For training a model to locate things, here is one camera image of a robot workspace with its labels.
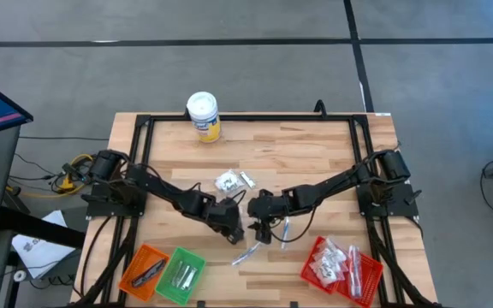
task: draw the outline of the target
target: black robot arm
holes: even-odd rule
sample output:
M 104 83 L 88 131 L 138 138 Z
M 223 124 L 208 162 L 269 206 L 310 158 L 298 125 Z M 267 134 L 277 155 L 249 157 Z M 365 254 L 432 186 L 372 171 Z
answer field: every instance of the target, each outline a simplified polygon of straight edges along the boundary
M 128 163 L 127 170 L 120 173 L 123 163 Z M 90 181 L 108 185 L 111 188 L 109 198 L 124 206 L 137 202 L 141 192 L 148 192 L 169 201 L 183 216 L 202 222 L 222 234 L 231 244 L 243 239 L 239 207 L 232 198 L 217 202 L 216 197 L 194 189 L 195 186 L 182 190 L 163 180 L 154 168 L 131 163 L 124 153 L 111 150 L 99 152 L 87 177 Z
M 382 175 L 373 170 L 376 162 L 379 162 Z M 374 152 L 351 169 L 318 184 L 287 188 L 282 190 L 281 196 L 274 196 L 264 189 L 260 190 L 259 196 L 252 198 L 248 203 L 248 215 L 258 219 L 249 228 L 256 230 L 256 240 L 270 244 L 273 235 L 270 225 L 276 220 L 309 213 L 326 198 L 361 184 L 370 184 L 374 196 L 383 195 L 385 190 L 403 183 L 409 177 L 410 172 L 400 152 Z

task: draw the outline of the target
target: red plastic basket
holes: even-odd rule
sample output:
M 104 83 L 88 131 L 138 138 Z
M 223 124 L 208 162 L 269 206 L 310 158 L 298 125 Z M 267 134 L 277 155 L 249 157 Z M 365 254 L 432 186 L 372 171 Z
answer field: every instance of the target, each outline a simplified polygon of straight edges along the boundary
M 349 279 L 339 281 L 336 285 L 336 292 L 352 300 L 357 305 L 367 308 L 370 307 L 374 300 L 374 295 L 376 295 L 377 284 L 380 282 L 380 277 L 382 277 L 383 273 L 383 265 L 363 253 L 360 254 L 360 263 L 363 296 L 360 299 L 353 299 L 349 296 Z
M 312 268 L 309 267 L 309 264 L 314 261 L 313 254 L 317 252 L 317 246 L 322 241 L 324 241 L 324 237 L 322 236 L 318 236 L 317 240 L 315 240 L 315 245 L 313 245 L 312 251 L 309 253 L 309 258 L 306 260 L 304 267 L 301 270 L 301 279 L 311 283 L 315 287 L 318 287 L 325 293 L 332 294 L 333 292 L 338 292 L 343 297 L 350 299 L 357 305 L 362 307 L 370 307 L 372 301 L 374 300 L 374 295 L 376 295 L 377 284 L 380 282 L 380 277 L 383 273 L 383 265 L 373 258 L 367 257 L 363 253 L 360 254 L 363 296 L 360 299 L 353 299 L 349 296 L 347 279 L 345 281 L 338 281 L 329 284 L 327 287 L 323 287 Z

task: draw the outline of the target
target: black floor stripe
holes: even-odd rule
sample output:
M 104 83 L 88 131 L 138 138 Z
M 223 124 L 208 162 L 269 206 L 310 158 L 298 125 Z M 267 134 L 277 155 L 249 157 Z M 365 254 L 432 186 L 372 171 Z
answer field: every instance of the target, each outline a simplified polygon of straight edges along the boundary
M 362 38 L 360 44 L 493 44 L 493 38 Z
M 357 67 L 357 75 L 359 82 L 362 85 L 362 94 L 365 102 L 365 111 L 374 112 L 374 104 L 372 103 L 372 95 L 368 86 L 368 76 L 366 75 L 365 60 L 363 52 L 360 49 L 359 34 L 357 32 L 357 24 L 353 14 L 353 6 L 350 0 L 343 0 L 343 6 L 346 9 L 347 25 L 349 26 L 349 34 L 351 35 L 351 45 L 353 46 L 353 56 L 355 57 L 355 66 Z
M 171 47 L 238 45 L 333 45 L 351 44 L 349 38 L 210 38 L 101 41 L 9 41 L 0 47 Z

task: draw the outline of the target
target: table leg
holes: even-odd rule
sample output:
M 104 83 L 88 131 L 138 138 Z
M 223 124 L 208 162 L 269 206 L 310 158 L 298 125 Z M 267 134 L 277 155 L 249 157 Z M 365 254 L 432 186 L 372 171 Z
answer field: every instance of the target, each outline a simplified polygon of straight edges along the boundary
M 46 222 L 3 206 L 0 209 L 0 230 L 2 229 L 78 249 L 83 248 L 85 241 L 85 234 L 82 232 Z

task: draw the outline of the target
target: container lid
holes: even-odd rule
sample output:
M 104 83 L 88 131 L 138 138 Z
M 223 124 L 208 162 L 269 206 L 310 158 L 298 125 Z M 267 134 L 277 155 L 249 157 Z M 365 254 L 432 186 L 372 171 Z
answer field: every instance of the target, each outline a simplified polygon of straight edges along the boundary
M 187 100 L 186 107 L 191 116 L 209 117 L 217 111 L 216 98 L 209 92 L 197 92 Z

